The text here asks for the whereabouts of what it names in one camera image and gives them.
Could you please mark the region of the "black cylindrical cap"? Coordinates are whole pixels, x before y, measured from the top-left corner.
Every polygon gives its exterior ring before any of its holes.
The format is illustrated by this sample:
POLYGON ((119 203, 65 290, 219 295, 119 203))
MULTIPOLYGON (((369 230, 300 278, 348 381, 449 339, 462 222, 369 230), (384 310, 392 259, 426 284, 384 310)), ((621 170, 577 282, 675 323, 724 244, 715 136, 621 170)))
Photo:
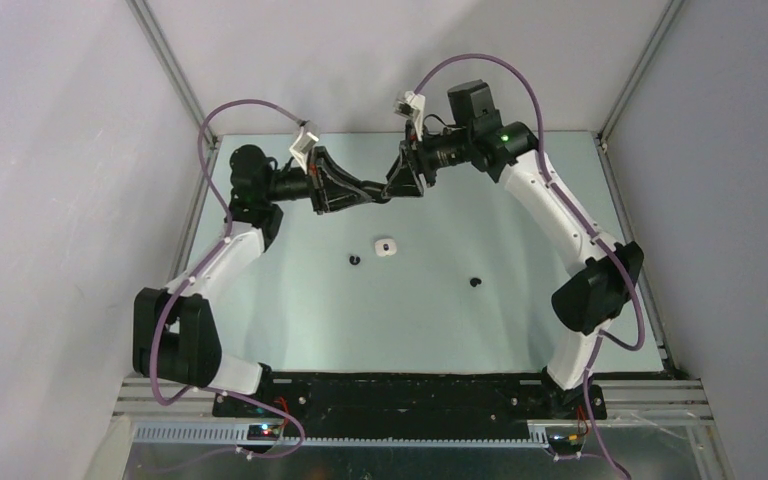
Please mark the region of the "black cylindrical cap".
POLYGON ((365 184, 362 187, 365 194, 370 198, 370 202, 376 203, 376 204, 385 204, 388 203, 391 198, 388 196, 387 192, 385 191, 385 186, 383 184, 378 184, 375 182, 365 184))

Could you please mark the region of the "white earbud charging case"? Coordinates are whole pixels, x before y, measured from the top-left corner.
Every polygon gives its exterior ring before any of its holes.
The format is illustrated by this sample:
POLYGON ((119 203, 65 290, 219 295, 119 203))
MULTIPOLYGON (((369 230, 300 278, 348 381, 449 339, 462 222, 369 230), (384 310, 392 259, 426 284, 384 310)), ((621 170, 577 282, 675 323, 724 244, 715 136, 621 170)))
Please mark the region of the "white earbud charging case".
POLYGON ((381 238, 375 241, 374 250, 378 257, 389 257, 397 253, 396 242, 392 238, 381 238))

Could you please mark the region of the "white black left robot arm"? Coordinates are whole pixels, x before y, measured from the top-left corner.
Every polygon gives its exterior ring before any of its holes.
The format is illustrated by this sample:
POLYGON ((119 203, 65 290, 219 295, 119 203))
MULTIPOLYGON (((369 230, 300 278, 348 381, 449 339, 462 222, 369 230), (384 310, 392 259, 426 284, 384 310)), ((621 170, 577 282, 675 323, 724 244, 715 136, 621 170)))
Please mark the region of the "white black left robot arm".
POLYGON ((306 167, 278 167, 259 147, 243 145, 231 154, 230 167, 231 198, 214 246, 166 286, 137 294, 132 363, 147 378, 236 392, 238 404, 259 417, 276 403, 275 388, 262 380, 267 367, 224 352, 214 304, 274 242, 283 220, 280 202, 308 198, 322 214, 388 199, 384 184, 352 176, 323 147, 308 153, 306 167))

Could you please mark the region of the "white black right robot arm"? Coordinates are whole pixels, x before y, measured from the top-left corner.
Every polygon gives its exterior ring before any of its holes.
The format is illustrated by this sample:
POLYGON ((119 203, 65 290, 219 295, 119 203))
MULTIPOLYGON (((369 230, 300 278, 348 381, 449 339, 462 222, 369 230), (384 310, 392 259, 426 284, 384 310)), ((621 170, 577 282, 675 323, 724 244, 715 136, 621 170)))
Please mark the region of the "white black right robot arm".
POLYGON ((582 403, 578 387, 600 333, 632 299, 642 249, 601 229, 540 152, 532 130, 522 122, 503 122, 486 82, 463 83, 447 95, 454 122, 437 133, 424 126, 423 95, 405 91, 396 98, 394 111, 406 120, 405 136, 381 196, 421 197, 435 185, 439 170, 469 163, 532 216, 570 276, 551 297, 565 333, 546 367, 552 383, 541 392, 545 411, 566 418, 582 403))

